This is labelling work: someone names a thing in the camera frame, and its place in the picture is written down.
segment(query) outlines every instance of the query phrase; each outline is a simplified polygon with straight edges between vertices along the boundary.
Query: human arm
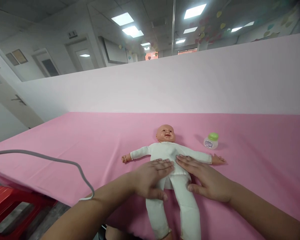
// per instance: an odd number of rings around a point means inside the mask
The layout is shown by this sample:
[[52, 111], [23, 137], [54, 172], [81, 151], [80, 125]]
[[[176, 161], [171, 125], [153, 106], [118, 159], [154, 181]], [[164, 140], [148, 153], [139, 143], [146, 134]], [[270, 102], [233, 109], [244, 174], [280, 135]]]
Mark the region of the human arm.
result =
[[134, 193], [167, 200], [156, 183], [173, 171], [173, 162], [155, 160], [141, 165], [95, 191], [91, 200], [79, 201], [62, 215], [43, 235], [42, 240], [93, 239], [105, 219]]
[[128, 153], [127, 155], [123, 155], [121, 157], [121, 160], [123, 163], [126, 163], [131, 160], [142, 158], [147, 155], [150, 155], [150, 147], [149, 146], [139, 148], [138, 150], [132, 151], [131, 153]]
[[228, 203], [265, 239], [300, 239], [300, 222], [298, 220], [242, 185], [190, 157], [177, 156], [176, 162], [195, 175], [202, 184], [202, 186], [189, 184], [189, 191], [212, 200]]
[[190, 156], [199, 162], [212, 164], [212, 165], [220, 165], [226, 163], [226, 161], [221, 156], [219, 157], [216, 154], [211, 156], [210, 154], [194, 151], [191, 148], [187, 148], [185, 146], [180, 146], [180, 147], [186, 156]]

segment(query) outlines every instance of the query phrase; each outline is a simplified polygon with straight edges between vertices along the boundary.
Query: pink sheet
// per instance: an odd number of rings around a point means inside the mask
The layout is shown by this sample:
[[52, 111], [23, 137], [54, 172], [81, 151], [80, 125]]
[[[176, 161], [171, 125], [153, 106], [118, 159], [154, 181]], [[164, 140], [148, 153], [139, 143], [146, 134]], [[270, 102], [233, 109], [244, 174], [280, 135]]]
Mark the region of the pink sheet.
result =
[[[67, 113], [0, 143], [0, 150], [25, 149], [78, 162], [98, 188], [149, 158], [124, 165], [121, 156], [155, 142], [155, 130], [170, 124], [177, 143], [217, 153], [228, 165], [216, 167], [225, 176], [300, 220], [300, 116], [243, 114]], [[208, 151], [203, 139], [220, 136], [219, 147]], [[10, 154], [0, 156], [0, 181], [21, 185], [69, 206], [90, 193], [76, 167]], [[167, 190], [169, 226], [180, 235], [180, 216], [173, 191]], [[203, 239], [262, 239], [243, 218], [200, 196]], [[145, 200], [131, 197], [107, 223], [143, 239], [154, 239]]]

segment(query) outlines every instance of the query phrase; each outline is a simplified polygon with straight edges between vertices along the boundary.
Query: human hand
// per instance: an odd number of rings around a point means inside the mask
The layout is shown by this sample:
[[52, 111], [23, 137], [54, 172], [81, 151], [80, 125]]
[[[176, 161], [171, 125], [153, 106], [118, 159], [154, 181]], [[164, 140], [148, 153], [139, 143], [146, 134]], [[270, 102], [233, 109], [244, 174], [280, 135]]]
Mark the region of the human hand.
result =
[[166, 201], [168, 199], [166, 193], [155, 186], [160, 179], [168, 176], [174, 170], [173, 164], [174, 162], [170, 162], [169, 159], [157, 159], [142, 164], [130, 172], [130, 184], [132, 184], [134, 192], [144, 198]]
[[219, 202], [229, 202], [231, 200], [235, 182], [226, 178], [209, 165], [198, 162], [191, 157], [177, 155], [176, 162], [189, 173], [195, 175], [202, 185], [189, 184], [188, 190], [190, 192]]
[[121, 160], [122, 160], [123, 163], [126, 163], [126, 162], [131, 161], [132, 159], [131, 159], [130, 153], [127, 154], [127, 155], [123, 155], [123, 156], [121, 157]]
[[214, 154], [213, 156], [211, 156], [211, 160], [212, 160], [212, 165], [221, 165], [221, 164], [226, 164], [226, 160], [224, 160], [223, 157], [219, 157], [216, 154]]

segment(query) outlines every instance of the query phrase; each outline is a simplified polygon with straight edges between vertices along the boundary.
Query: green bottle cap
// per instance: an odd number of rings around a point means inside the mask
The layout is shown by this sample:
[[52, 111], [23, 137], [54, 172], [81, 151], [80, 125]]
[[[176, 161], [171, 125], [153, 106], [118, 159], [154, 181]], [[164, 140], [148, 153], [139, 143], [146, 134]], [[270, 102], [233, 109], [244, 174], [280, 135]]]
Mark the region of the green bottle cap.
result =
[[208, 139], [211, 141], [217, 141], [219, 138], [219, 135], [217, 133], [210, 133], [208, 136]]

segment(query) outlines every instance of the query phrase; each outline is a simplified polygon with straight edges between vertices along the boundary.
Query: doll head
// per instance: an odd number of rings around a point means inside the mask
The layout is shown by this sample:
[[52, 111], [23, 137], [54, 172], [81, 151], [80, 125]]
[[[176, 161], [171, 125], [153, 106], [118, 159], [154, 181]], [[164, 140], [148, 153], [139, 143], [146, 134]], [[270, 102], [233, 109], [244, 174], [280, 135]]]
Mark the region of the doll head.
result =
[[158, 128], [156, 138], [158, 142], [175, 142], [176, 135], [174, 135], [173, 127], [170, 125], [162, 125]]

